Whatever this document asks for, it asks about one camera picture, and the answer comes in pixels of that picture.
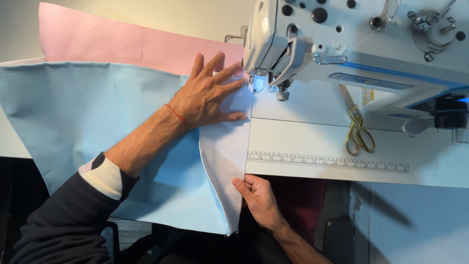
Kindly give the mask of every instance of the gold scissors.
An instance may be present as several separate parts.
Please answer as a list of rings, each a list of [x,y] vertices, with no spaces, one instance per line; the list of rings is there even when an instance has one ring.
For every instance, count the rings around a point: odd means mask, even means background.
[[[353,102],[352,96],[348,92],[345,85],[336,84],[337,89],[339,90],[340,96],[344,100],[345,106],[347,107],[347,111],[352,118],[352,124],[350,124],[350,128],[348,129],[347,139],[345,141],[345,146],[347,147],[347,151],[353,155],[358,155],[358,150],[363,148],[366,152],[373,152],[375,151],[375,140],[371,136],[370,132],[363,127],[363,117],[362,113],[358,106]],[[366,136],[371,141],[371,146],[367,146],[365,141],[363,140],[362,133],[366,134]],[[352,151],[350,149],[350,145],[352,145],[355,150]]]

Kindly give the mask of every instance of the label sticker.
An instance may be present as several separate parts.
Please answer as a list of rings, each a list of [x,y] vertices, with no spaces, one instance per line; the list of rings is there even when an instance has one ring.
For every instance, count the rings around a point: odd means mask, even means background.
[[[375,90],[362,88],[362,105],[365,105],[375,99]]]
[[[405,90],[405,89],[414,87],[413,85],[388,82],[384,80],[372,79],[372,78],[367,78],[363,76],[350,75],[350,74],[345,74],[345,73],[340,73],[340,72],[333,73],[329,75],[328,78],[341,80],[341,81],[347,81],[347,82],[353,82],[353,83],[358,83],[358,84],[363,84],[363,85],[371,85],[371,86],[389,88],[393,90]]]

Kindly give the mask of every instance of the pink fabric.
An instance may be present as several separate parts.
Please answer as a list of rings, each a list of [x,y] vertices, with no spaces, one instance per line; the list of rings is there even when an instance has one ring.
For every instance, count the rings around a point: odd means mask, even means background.
[[[243,51],[238,44],[149,29],[49,3],[39,4],[39,32],[48,62],[116,62],[180,75],[190,74],[198,52],[207,63],[222,51],[225,68],[240,61]]]

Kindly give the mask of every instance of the dark red fabric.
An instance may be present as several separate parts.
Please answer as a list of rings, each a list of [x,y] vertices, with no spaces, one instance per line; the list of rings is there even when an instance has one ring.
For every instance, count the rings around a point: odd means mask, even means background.
[[[324,205],[325,179],[259,175],[272,186],[279,210],[300,236],[314,244],[314,229]]]

